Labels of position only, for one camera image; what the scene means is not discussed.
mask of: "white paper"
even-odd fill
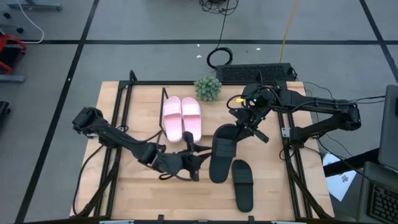
[[[326,154],[323,158],[323,166],[340,161],[339,158],[332,154]],[[354,170],[344,172],[342,174],[327,177],[329,193],[332,194],[337,200],[342,201],[349,186],[351,185],[356,172]]]

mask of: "yellow cable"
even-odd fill
[[[294,5],[293,12],[290,15],[289,24],[286,27],[286,31],[285,31],[285,35],[284,35],[284,41],[282,42],[282,50],[280,51],[279,63],[282,62],[282,59],[284,57],[284,49],[285,49],[285,42],[286,42],[287,33],[289,32],[289,29],[292,26],[293,18],[294,18],[294,15],[296,14],[296,10],[297,10],[298,4],[299,4],[299,0],[296,0],[296,4]]]

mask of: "wire bundle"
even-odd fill
[[[234,7],[223,8],[223,4],[228,0],[199,0],[199,5],[203,12],[210,12],[213,14],[222,14],[224,16],[231,15],[238,7],[239,0],[235,0]]]

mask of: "red object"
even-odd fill
[[[0,36],[0,52],[6,46],[7,40],[13,40],[17,44],[19,44],[21,46],[21,52],[25,52],[26,51],[26,45],[24,43],[22,43],[17,37],[14,37],[14,36],[9,35],[9,34],[3,34],[3,35]]]
[[[13,40],[17,44],[19,44],[21,46],[21,52],[26,51],[26,45],[24,43],[22,43],[18,38],[8,35],[8,34],[3,34],[3,35],[0,35],[0,53],[6,47],[8,40]],[[10,66],[6,65],[4,62],[0,62],[0,68],[5,69],[6,74],[14,73],[14,70]]]
[[[10,75],[14,74],[14,70],[10,66],[6,65],[5,63],[0,62],[0,67],[3,67],[5,70],[7,70],[6,74],[10,74]]]

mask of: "floor tile line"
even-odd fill
[[[41,44],[79,44],[80,40],[43,40]],[[168,44],[217,44],[212,39],[187,40],[84,40],[90,45],[168,45]],[[280,45],[282,40],[221,40],[222,44]],[[398,40],[286,40],[290,45],[398,45]]]
[[[88,15],[88,18],[87,18],[87,21],[85,24],[85,28],[83,29],[83,33],[81,35],[78,47],[76,49],[75,56],[73,57],[72,63],[70,65],[68,75],[65,79],[65,83],[63,85],[60,98],[58,100],[54,115],[52,117],[52,120],[51,120],[51,123],[49,126],[49,130],[47,131],[47,134],[45,136],[43,146],[40,150],[39,158],[37,159],[34,171],[32,173],[32,177],[30,178],[29,184],[27,186],[27,190],[25,192],[24,198],[23,198],[21,206],[19,208],[15,223],[18,223],[18,224],[23,223],[25,220],[26,214],[29,209],[29,205],[32,201],[37,183],[40,178],[40,173],[43,169],[45,159],[46,159],[47,154],[50,149],[50,145],[51,145],[54,133],[55,133],[55,129],[57,128],[57,124],[60,119],[61,112],[62,112],[63,106],[65,104],[67,95],[68,95],[70,84],[73,80],[73,76],[75,74],[75,71],[76,71],[80,56],[81,56],[81,52],[84,47],[84,40],[86,40],[88,31],[90,30],[91,23],[93,22],[93,18],[94,18],[94,15],[95,15],[95,12],[96,12],[96,9],[98,6],[98,2],[99,2],[99,0],[94,0],[93,5],[91,7],[90,13]]]
[[[380,44],[381,50],[387,60],[388,65],[390,66],[392,74],[394,75],[396,81],[398,82],[397,65],[395,64],[395,61],[392,58],[390,51],[388,50],[386,42],[384,41],[379,28],[377,28],[376,22],[373,19],[371,11],[369,10],[368,5],[366,4],[365,0],[359,0],[359,2],[362,5],[363,11],[365,12],[366,17],[368,18],[369,24],[372,27],[374,35],[376,36],[377,40],[381,42],[381,44]]]

